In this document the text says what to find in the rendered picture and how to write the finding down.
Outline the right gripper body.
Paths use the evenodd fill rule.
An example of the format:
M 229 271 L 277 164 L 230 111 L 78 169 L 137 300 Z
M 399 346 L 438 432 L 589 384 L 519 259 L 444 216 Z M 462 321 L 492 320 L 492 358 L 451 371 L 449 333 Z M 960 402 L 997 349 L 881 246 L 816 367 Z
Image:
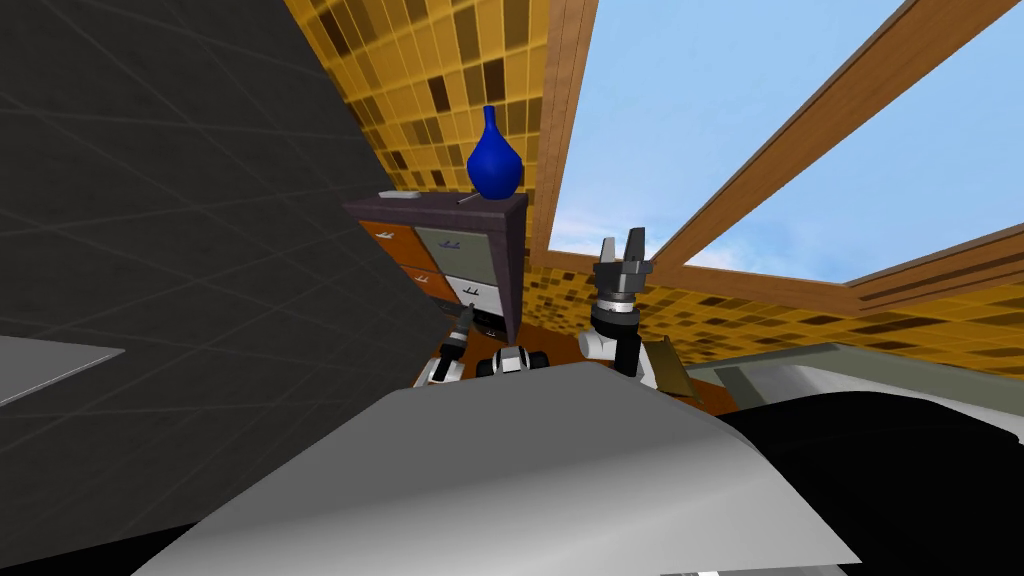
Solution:
M 645 290 L 653 263 L 649 260 L 598 262 L 593 272 L 599 300 L 626 301 Z

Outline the olive flat board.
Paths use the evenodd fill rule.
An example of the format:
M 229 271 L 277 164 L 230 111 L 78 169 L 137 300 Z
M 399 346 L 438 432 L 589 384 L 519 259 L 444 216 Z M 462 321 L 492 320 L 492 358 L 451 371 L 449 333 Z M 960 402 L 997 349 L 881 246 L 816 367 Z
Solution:
M 668 336 L 643 342 L 654 387 L 675 398 L 698 399 L 693 382 Z

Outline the wooden framed window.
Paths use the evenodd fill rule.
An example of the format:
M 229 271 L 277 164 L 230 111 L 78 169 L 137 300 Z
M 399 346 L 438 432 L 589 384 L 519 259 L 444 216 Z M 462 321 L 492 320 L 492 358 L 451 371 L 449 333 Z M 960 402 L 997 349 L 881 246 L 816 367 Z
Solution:
M 1023 0 L 563 0 L 532 261 L 860 316 L 1024 281 Z

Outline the dark purple drawer cabinet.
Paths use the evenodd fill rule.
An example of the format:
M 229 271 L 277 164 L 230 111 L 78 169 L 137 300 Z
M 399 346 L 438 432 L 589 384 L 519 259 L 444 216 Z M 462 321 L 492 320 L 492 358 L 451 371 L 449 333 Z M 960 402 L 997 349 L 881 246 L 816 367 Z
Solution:
M 446 314 L 475 305 L 474 324 L 516 342 L 522 317 L 528 199 L 423 193 L 412 200 L 378 195 L 344 203 L 346 211 Z

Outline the blue vase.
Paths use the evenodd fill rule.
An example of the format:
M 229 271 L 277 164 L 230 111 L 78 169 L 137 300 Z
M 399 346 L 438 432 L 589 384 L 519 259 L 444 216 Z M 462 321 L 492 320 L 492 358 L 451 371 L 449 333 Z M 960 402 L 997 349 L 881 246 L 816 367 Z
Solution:
M 516 193 L 524 174 L 519 154 L 497 126 L 496 108 L 483 107 L 484 129 L 466 161 L 474 189 L 487 200 L 508 199 Z

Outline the grey green long block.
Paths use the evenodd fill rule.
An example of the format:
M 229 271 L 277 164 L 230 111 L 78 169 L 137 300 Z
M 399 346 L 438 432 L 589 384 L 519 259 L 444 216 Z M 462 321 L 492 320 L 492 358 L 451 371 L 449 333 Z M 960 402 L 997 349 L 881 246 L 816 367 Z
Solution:
M 1024 381 L 838 343 L 690 365 L 752 408 L 801 397 L 869 390 L 932 401 L 1017 436 L 1024 444 Z

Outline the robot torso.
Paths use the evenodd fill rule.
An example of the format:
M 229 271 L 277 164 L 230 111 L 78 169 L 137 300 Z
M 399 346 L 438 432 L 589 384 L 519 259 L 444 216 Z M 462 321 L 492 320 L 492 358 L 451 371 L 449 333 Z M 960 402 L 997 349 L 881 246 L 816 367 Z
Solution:
M 581 362 L 390 393 L 135 576 L 676 576 L 855 561 L 738 431 Z

